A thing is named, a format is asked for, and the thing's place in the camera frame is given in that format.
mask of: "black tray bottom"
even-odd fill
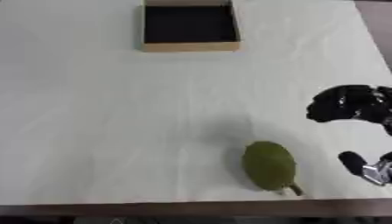
[[[145,43],[235,42],[231,6],[147,6]]]

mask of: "green fruit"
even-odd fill
[[[297,195],[301,189],[294,183],[296,163],[280,144],[255,142],[247,147],[242,157],[243,168],[252,181],[267,191],[290,187]]]

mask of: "white table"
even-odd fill
[[[0,3],[0,203],[389,198],[337,156],[375,162],[380,125],[316,123],[342,84],[392,84],[354,3],[238,0],[239,52],[144,53],[132,0]],[[283,144],[303,198],[260,192],[243,147]]]

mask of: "metal part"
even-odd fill
[[[382,160],[377,164],[368,165],[365,164],[363,167],[363,178],[375,185],[385,186],[387,183],[391,183],[392,176],[392,162],[388,160]]]

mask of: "fruit stem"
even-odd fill
[[[301,196],[301,195],[304,194],[304,192],[302,191],[302,189],[301,189],[296,183],[293,183],[292,185],[290,185],[289,188],[290,188],[297,196]]]

